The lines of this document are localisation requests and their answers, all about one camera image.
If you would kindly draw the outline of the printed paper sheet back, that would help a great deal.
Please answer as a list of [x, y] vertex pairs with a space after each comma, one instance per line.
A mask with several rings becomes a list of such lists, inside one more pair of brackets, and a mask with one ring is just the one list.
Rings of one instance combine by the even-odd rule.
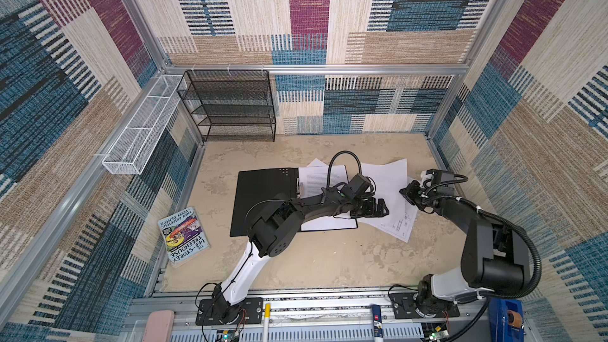
[[[321, 161], [314, 160], [317, 166], [310, 164], [307, 167], [299, 168], [299, 193], [301, 198], [321, 195], [321, 189], [326, 186], [328, 166]], [[348, 180], [345, 166], [334, 166], [332, 168], [331, 185]], [[301, 226], [302, 232], [313, 231], [341, 231], [356, 229], [358, 223], [354, 218], [350, 218], [348, 213], [337, 215], [336, 217], [321, 217], [313, 221], [304, 223]]]

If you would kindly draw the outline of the white paper sheet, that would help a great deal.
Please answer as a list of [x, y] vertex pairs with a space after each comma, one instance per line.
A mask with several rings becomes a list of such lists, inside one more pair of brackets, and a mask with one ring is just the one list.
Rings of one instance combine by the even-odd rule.
[[400, 190], [410, 183], [407, 160], [401, 159], [385, 165], [363, 163], [362, 168], [364, 176], [375, 180], [375, 198], [386, 202], [389, 215], [382, 218], [361, 218], [360, 221], [402, 242], [408, 242], [418, 208], [400, 194]]

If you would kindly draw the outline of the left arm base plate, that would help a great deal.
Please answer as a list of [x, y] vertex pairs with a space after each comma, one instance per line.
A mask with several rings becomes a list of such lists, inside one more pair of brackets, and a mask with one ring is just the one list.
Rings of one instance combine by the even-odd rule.
[[236, 305], [224, 298], [201, 299], [196, 304], [197, 326], [236, 326], [237, 324], [260, 324], [264, 317], [262, 298], [245, 298]]

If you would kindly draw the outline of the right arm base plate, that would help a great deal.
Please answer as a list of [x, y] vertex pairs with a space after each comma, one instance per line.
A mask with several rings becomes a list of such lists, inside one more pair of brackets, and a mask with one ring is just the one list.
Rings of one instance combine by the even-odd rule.
[[434, 297], [418, 300], [413, 292], [398, 292], [389, 295], [397, 319], [458, 318], [460, 311], [452, 302]]

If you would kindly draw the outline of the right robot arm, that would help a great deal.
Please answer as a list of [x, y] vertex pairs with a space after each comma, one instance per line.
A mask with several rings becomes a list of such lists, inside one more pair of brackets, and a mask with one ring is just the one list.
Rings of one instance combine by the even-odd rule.
[[521, 226], [461, 196], [424, 188], [417, 180], [400, 194], [411, 205], [430, 209], [465, 233], [459, 266], [443, 274], [428, 274], [419, 282], [413, 303], [421, 317], [442, 315], [461, 303], [482, 300], [476, 316], [480, 318], [491, 299], [520, 299], [536, 289], [542, 260]]

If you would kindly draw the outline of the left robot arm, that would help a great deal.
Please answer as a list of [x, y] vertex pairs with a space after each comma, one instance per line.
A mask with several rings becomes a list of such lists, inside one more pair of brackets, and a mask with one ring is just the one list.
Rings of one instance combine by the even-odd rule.
[[[354, 158], [358, 173], [348, 182], [332, 185], [333, 164], [341, 155]], [[231, 275], [215, 286], [207, 308], [202, 303], [197, 306], [199, 315], [212, 315], [223, 324], [234, 322], [242, 313], [241, 303], [265, 264], [288, 248], [303, 224], [345, 213], [355, 219], [388, 216], [390, 211], [386, 202], [375, 196], [375, 190], [375, 182], [363, 175], [358, 156], [350, 150], [342, 150], [328, 165], [326, 186], [321, 194], [289, 198], [280, 193], [254, 204], [245, 215], [250, 245]]]

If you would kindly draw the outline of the orange folder black inside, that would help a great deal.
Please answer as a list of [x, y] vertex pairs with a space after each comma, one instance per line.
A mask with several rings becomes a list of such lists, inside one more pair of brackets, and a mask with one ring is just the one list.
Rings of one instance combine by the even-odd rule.
[[272, 168], [241, 171], [237, 176], [230, 237], [246, 236], [248, 214], [261, 210], [257, 203], [275, 198], [280, 193], [300, 197], [299, 168]]

